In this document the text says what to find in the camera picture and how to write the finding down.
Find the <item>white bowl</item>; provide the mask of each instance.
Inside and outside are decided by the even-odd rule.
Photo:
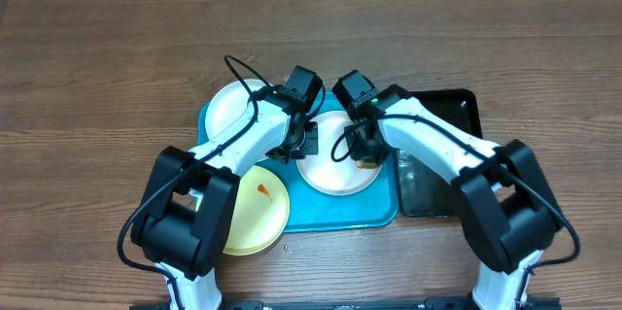
[[[314,189],[334,195],[345,195],[366,188],[380,173],[380,166],[363,169],[357,166],[349,156],[341,162],[330,159],[330,151],[337,138],[343,134],[343,128],[351,125],[345,111],[331,111],[313,119],[318,123],[318,154],[299,159],[296,164],[302,178]],[[344,139],[339,143],[335,156],[341,157],[348,151]]]
[[[244,80],[251,91],[259,90],[265,84],[256,79]],[[234,121],[240,118],[248,106],[249,93],[239,81],[223,87],[207,106],[205,111],[205,133],[214,139]]]

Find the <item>yellow plate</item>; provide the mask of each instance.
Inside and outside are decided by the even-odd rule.
[[[268,195],[259,191],[263,185]],[[267,169],[254,166],[240,181],[225,254],[246,256],[276,241],[290,217],[290,197],[285,185]]]

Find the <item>food residue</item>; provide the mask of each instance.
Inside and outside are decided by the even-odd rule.
[[[270,202],[272,202],[272,197],[270,197],[270,192],[268,192],[268,190],[265,188],[263,184],[259,184],[259,186],[257,187],[257,190],[265,194],[266,197],[270,198]]]
[[[378,167],[376,163],[364,162],[362,160],[357,160],[355,163],[359,169],[375,169]]]

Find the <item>blue tray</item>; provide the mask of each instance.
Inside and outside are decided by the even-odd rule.
[[[198,145],[207,142],[205,112],[198,117]],[[343,111],[332,94],[327,92],[320,113]],[[283,164],[266,159],[258,166],[276,174],[290,196],[290,218],[285,232],[328,231],[346,228],[379,227],[390,223],[397,214],[397,181],[394,160],[388,157],[376,179],[365,189],[345,196],[325,194],[313,189],[300,175],[295,161]]]

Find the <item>wood grain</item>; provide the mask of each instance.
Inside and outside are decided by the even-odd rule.
[[[0,27],[0,308],[124,309],[166,298],[115,240],[165,146],[233,78],[222,56],[279,83],[295,65],[332,86],[467,87],[484,134],[530,144],[583,241],[532,294],[622,308],[622,1],[11,0]],[[571,247],[556,237],[547,258]],[[129,253],[140,258],[138,249]],[[284,236],[225,257],[229,299],[466,294],[477,259],[454,219]]]

